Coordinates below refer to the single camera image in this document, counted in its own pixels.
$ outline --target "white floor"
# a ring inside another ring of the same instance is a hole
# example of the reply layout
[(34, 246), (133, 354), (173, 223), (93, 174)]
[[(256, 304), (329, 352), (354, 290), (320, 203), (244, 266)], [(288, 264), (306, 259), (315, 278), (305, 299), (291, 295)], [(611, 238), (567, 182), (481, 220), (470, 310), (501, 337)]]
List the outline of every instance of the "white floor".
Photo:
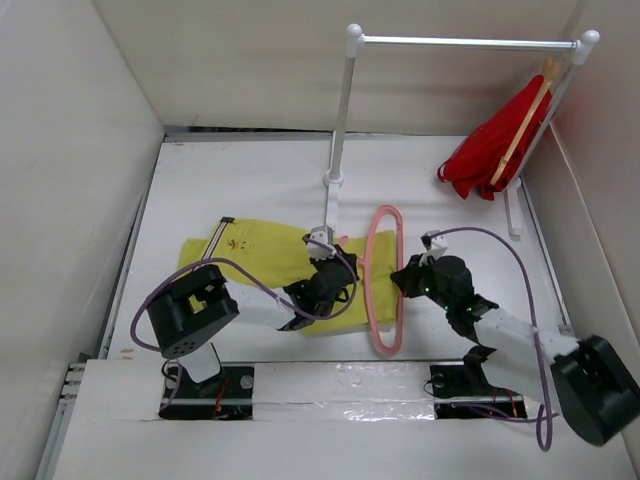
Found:
[(54, 480), (636, 478), (622, 437), (592, 447), (562, 419), (549, 453), (489, 419), (162, 421), (162, 383), (158, 362), (90, 362)]
[[(507, 238), (504, 202), (472, 194), (466, 201), (437, 181), (437, 167), (462, 137), (357, 135), (345, 144), (345, 183), (340, 190), (338, 234), (364, 236), (381, 204), (404, 216), (405, 255), (423, 251), (427, 230), (472, 225)], [(219, 141), (165, 144), (142, 220), (117, 315), (109, 358), (155, 358), (129, 337), (131, 318), (144, 297), (175, 270), (188, 237), (205, 238), (222, 216), (261, 218), (311, 228), (323, 223), (329, 137), (296, 141)], [(539, 322), (555, 328), (561, 314), (538, 238), (530, 227), (510, 239), (531, 277)], [(393, 228), (393, 221), (381, 228)], [(448, 238), (449, 253), (462, 257), (479, 293), (516, 316), (529, 318), (521, 273), (509, 252), (478, 233)], [(405, 335), (396, 359), (454, 359), (472, 344), (449, 327), (444, 312), (426, 298), (405, 302)], [(154, 343), (143, 317), (139, 334)], [(368, 333), (309, 337), (231, 323), (214, 339), (223, 361), (376, 360)]]
[[(422, 250), (419, 236), (427, 230), (475, 225), (506, 237), (502, 198), (463, 201), (435, 179), (461, 140), (351, 137), (338, 234), (365, 235), (377, 206), (389, 203), (405, 218), (407, 259)], [(55, 479), (635, 478), (620, 436), (591, 447), (562, 419), (554, 422), (547, 454), (538, 450), (533, 426), (430, 421), (432, 399), (421, 390), (425, 363), (262, 363), (256, 365), (255, 420), (158, 419), (162, 359), (129, 338), (138, 305), (175, 269), (184, 240), (206, 237), (223, 215), (305, 228), (321, 224), (328, 157), (328, 137), (163, 146), (109, 360), (88, 365)], [(560, 310), (526, 220), (523, 238), (510, 242), (529, 271), (540, 324), (555, 328)], [(452, 235), (449, 244), (450, 253), (468, 263), (481, 294), (528, 318), (521, 274), (503, 246), (474, 233)], [(467, 352), (471, 344), (450, 329), (439, 308), (426, 299), (406, 307), (405, 344), (397, 358), (452, 359)], [(146, 317), (140, 335), (154, 341)], [(365, 332), (308, 338), (232, 322), (215, 343), (224, 361), (379, 359)]]

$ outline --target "wooden hanger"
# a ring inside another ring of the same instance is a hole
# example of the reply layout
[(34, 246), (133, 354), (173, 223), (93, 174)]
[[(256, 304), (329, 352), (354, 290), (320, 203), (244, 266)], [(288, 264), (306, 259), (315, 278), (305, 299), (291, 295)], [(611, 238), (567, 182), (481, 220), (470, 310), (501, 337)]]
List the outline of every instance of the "wooden hanger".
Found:
[(494, 173), (493, 177), (491, 177), (491, 182), (490, 182), (491, 185), (495, 185), (498, 182), (498, 180), (500, 180), (500, 176), (504, 172), (504, 169), (507, 166), (507, 163), (509, 163), (509, 160), (511, 160), (511, 157), (513, 156), (513, 152), (516, 151), (516, 147), (518, 146), (518, 143), (520, 143), (520, 140), (522, 139), (522, 136), (524, 135), (525, 130), (529, 126), (529, 123), (531, 123), (531, 119), (533, 118), (533, 115), (536, 113), (536, 110), (538, 110), (540, 103), (542, 103), (544, 96), (547, 94), (547, 92), (551, 88), (551, 85), (553, 84), (554, 80), (558, 76), (559, 71), (560, 71), (560, 64), (558, 62), (554, 62), (551, 57), (547, 57), (544, 61), (544, 65), (542, 66), (542, 76), (544, 77), (544, 80), (542, 81), (542, 86), (540, 87), (540, 90), (538, 90), (538, 94), (536, 95), (536, 97), (533, 99), (533, 102), (531, 103), (531, 107), (529, 107), (529, 111), (527, 111), (527, 114), (525, 115), (524, 120), (520, 125), (520, 128), (518, 128), (518, 131), (516, 132), (515, 137), (513, 137), (513, 140), (509, 145), (509, 148), (507, 148), (506, 153), (500, 159), (500, 163), (498, 164), (496, 173)]

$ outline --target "yellow fabric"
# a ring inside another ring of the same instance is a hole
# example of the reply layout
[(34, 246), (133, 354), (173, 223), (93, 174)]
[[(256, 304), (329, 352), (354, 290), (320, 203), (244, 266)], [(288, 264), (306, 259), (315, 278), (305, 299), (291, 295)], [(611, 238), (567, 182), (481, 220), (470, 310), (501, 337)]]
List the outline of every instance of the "yellow fabric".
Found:
[[(207, 240), (188, 239), (180, 253), (179, 268), (203, 258), (217, 227)], [(212, 256), (224, 257), (238, 263), (269, 288), (290, 285), (310, 278), (315, 268), (309, 263), (302, 236), (306, 230), (275, 222), (236, 219), (227, 224)], [(364, 256), (366, 238), (349, 239), (345, 251)], [(373, 251), (372, 287), (378, 323), (393, 324), (396, 320), (398, 290), (389, 275), (396, 270), (396, 243), (393, 231), (378, 232)], [(219, 265), (222, 273), (239, 283), (252, 285), (242, 274), (228, 265)], [(351, 308), (332, 320), (318, 320), (303, 329), (304, 333), (324, 333), (368, 324), (364, 303), (362, 267), (358, 266), (358, 291)], [(334, 312), (342, 308), (336, 303)]]

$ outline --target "white stand base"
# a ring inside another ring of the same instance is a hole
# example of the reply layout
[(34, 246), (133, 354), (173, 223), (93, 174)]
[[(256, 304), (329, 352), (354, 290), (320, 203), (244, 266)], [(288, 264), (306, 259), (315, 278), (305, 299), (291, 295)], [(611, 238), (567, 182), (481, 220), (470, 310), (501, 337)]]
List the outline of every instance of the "white stand base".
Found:
[(507, 223), (509, 235), (522, 236), (522, 210), (518, 199), (518, 189), (522, 186), (520, 177), (514, 178), (504, 191), (504, 201), (507, 209)]

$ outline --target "red towel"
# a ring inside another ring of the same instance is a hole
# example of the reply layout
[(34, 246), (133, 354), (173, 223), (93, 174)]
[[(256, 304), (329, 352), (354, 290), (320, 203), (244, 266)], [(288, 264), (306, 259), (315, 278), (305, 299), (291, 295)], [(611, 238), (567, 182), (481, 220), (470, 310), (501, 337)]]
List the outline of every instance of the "red towel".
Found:
[(474, 187), (480, 187), (480, 196), (487, 200), (493, 200), (495, 192), (504, 190), (516, 174), (527, 147), (547, 113), (551, 93), (547, 92), (542, 99), (500, 179), (495, 185), (489, 182), (543, 81), (542, 75), (533, 77), (529, 85), (509, 100), (491, 120), (469, 135), (451, 158), (438, 169), (440, 181), (453, 183), (453, 188), (462, 198), (467, 198)]

